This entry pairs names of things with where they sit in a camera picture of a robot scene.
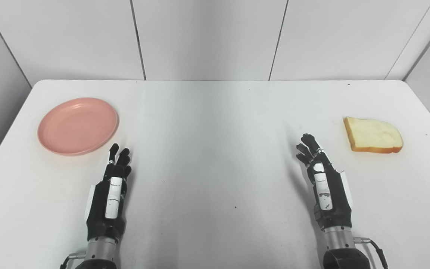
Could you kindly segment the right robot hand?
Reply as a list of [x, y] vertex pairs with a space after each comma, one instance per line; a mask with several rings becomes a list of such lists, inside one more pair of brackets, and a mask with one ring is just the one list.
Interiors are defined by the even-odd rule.
[[352, 208], [342, 182], [341, 174], [333, 167], [327, 153], [315, 137], [305, 133], [296, 145], [296, 154], [306, 167], [315, 195], [314, 216], [321, 229], [335, 226], [353, 227]]

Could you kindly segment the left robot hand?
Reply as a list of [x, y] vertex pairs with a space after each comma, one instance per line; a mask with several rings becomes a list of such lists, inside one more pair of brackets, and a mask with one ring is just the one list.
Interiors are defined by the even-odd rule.
[[103, 178], [94, 187], [91, 206], [86, 220], [87, 240], [107, 237], [119, 243], [126, 228], [123, 218], [130, 167], [130, 150], [114, 143], [109, 150], [109, 161]]

